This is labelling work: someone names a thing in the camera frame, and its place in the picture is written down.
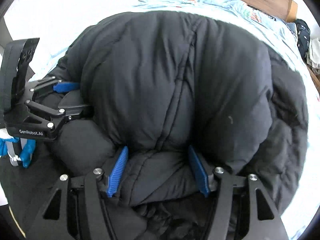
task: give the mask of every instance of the light blue bed sheet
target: light blue bed sheet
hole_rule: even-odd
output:
[[[281,216],[288,236],[296,240],[315,215],[320,201],[320,155],[318,154],[318,136],[320,127],[320,99],[303,63],[297,47],[297,37],[280,19],[252,9],[241,0],[140,0],[133,6],[132,12],[154,10],[181,11],[203,15],[216,20],[232,23],[252,33],[268,44],[298,71],[306,87],[309,124],[308,150],[299,188],[289,207]]]

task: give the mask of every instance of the blue glove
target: blue glove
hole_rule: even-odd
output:
[[[16,143],[20,140],[20,138],[9,138],[9,139],[1,139],[0,138],[0,156],[4,156],[8,154],[8,149],[5,144],[6,141]],[[23,167],[29,167],[32,159],[32,154],[36,148],[35,140],[27,140],[26,145],[23,147],[22,152],[20,154],[20,159],[22,161]]]

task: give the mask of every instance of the metal bolt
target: metal bolt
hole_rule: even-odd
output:
[[[48,127],[48,128],[53,128],[53,127],[54,127],[53,122],[49,122],[49,123],[47,124],[47,127]]]
[[[214,171],[218,174],[224,173],[224,169],[222,167],[215,167]]]
[[[102,169],[100,169],[100,168],[95,168],[95,169],[93,170],[93,173],[94,173],[95,175],[100,175],[100,174],[102,173]]]
[[[63,174],[60,176],[60,180],[61,181],[66,181],[68,179],[68,175],[67,174]]]
[[[258,179],[258,177],[255,174],[249,174],[249,179],[256,181]]]

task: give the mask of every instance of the bed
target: bed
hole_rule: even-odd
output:
[[[289,239],[296,240],[319,208],[320,171],[317,167],[320,98],[298,51],[295,24],[297,3],[293,0],[140,0],[132,12],[183,11],[238,25],[271,46],[298,71],[306,87],[309,127],[308,150],[299,188],[282,215]]]

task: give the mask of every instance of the black puffer jacket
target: black puffer jacket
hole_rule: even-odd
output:
[[[246,30],[186,13],[123,13],[84,30],[49,75],[81,83],[93,120],[64,125],[49,151],[38,144],[28,170],[0,163],[25,178],[40,173],[37,161],[51,163],[47,182],[36,178],[43,201],[57,169],[87,174],[127,145],[110,207],[119,240],[199,237],[213,200],[197,193],[191,143],[234,174],[257,174],[280,213],[297,189],[308,130],[302,78]],[[51,95],[44,104],[60,99]],[[18,190],[0,179],[10,203]],[[29,199],[39,194],[33,189]],[[12,204],[26,230],[41,201],[26,204],[29,213]]]

